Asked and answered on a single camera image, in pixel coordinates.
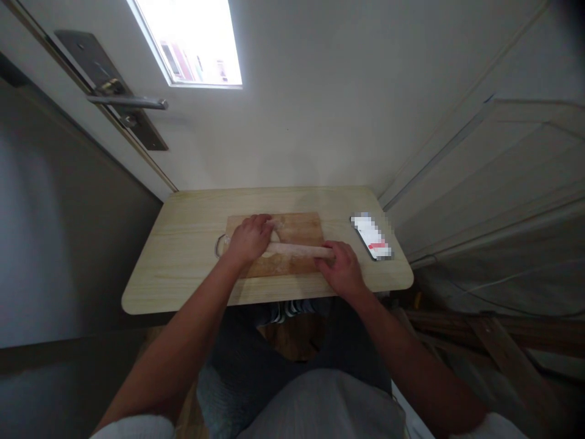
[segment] hand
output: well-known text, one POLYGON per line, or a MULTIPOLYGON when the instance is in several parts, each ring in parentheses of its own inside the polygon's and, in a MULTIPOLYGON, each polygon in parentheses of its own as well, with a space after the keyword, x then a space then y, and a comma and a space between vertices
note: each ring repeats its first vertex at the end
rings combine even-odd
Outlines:
POLYGON ((263 213, 252 215, 246 218, 236 227, 230 239, 230 246, 227 248, 224 257, 233 259, 242 264, 248 264, 259 258, 268 243, 274 224, 267 223, 272 217, 263 213))
POLYGON ((338 296, 349 304, 369 290, 361 275, 360 263, 349 244, 338 241, 326 241, 323 247, 329 247, 335 253, 335 261, 329 266, 324 259, 315 258, 315 265, 338 296))

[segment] white cloth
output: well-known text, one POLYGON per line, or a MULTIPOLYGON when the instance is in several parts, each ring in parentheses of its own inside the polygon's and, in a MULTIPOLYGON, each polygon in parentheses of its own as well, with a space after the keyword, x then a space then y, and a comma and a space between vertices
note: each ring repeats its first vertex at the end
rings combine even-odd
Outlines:
MULTIPOLYGON (((317 369, 291 381, 238 436, 302 438, 404 437, 404 414, 385 392, 337 370, 317 369)), ((93 439, 170 439, 172 423, 133 416, 104 427, 93 439)), ((490 413, 473 432, 453 439, 526 439, 516 426, 490 413)))

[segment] wooden floor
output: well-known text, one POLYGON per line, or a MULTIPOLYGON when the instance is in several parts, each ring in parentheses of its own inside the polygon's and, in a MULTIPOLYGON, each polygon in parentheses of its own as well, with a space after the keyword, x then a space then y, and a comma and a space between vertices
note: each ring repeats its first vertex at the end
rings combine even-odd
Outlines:
MULTIPOLYGON (((164 326, 150 328, 138 358, 160 335, 164 326)), ((287 318, 283 324, 259 328, 260 333, 284 358, 291 361, 309 361, 318 352, 325 336, 325 319, 317 314, 301 314, 287 318)), ((196 397, 197 383, 193 383, 177 422, 177 439, 204 439, 209 434, 196 397)))

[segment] wooden cutting board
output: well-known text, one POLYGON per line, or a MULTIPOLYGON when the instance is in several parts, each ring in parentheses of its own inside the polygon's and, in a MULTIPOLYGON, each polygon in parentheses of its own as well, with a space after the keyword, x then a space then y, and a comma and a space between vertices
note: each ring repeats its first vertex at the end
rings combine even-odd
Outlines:
MULTIPOLYGON (((249 215, 237 215, 227 218, 225 234, 232 236, 233 231, 249 215)), ((299 244, 320 246, 323 244, 323 230, 321 230, 321 219, 317 212, 304 213, 281 213, 272 216, 275 223, 274 231, 277 233, 280 242, 284 244, 299 244)), ((224 252, 229 244, 224 244, 224 252)), ((244 273, 244 278, 283 276, 285 274, 306 274, 315 273, 317 268, 313 258, 295 257, 289 255, 275 254, 270 257, 258 258, 244 273)))

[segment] person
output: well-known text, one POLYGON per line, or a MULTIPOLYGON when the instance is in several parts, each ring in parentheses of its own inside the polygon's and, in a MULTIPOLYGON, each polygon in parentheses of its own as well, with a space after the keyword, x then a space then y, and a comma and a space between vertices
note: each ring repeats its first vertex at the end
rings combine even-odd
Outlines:
POLYGON ((337 297, 285 307, 287 315, 299 308, 329 315, 315 359, 294 363, 274 351, 257 326, 282 321, 283 307, 227 307, 241 272, 268 246, 270 219, 252 215, 236 228, 228 250, 137 361, 95 439, 173 437, 197 378, 211 437, 402 438, 392 380, 436 438, 524 437, 379 303, 348 244, 328 241, 334 262, 315 260, 337 297))

